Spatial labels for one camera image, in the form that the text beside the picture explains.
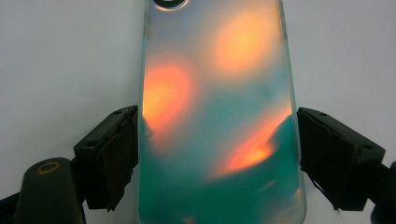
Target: phone case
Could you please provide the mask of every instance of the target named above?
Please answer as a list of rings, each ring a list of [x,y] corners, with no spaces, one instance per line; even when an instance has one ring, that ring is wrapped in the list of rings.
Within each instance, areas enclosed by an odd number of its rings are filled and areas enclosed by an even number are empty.
[[[302,223],[277,0],[148,2],[138,223]]]

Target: translucent phone case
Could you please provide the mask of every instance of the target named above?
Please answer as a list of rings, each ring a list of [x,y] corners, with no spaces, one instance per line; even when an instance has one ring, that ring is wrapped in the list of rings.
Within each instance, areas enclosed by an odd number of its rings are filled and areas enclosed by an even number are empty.
[[[302,223],[277,0],[149,0],[138,222]]]

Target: phone back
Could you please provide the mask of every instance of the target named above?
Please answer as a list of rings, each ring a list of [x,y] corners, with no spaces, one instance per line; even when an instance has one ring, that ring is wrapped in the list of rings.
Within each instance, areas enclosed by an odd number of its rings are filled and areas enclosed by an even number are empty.
[[[277,0],[149,0],[138,222],[302,223]]]

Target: camera lens ring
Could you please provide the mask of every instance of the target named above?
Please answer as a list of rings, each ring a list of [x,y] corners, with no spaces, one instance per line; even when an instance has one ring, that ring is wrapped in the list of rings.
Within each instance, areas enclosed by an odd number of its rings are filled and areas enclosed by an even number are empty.
[[[182,4],[185,0],[154,0],[154,2],[160,7],[177,7]]]

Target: camera lens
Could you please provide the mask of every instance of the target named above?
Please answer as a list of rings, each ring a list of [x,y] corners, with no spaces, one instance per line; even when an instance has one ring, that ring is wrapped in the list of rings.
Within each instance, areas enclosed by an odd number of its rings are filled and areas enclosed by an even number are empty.
[[[184,0],[154,0],[154,2],[160,7],[177,7]]]

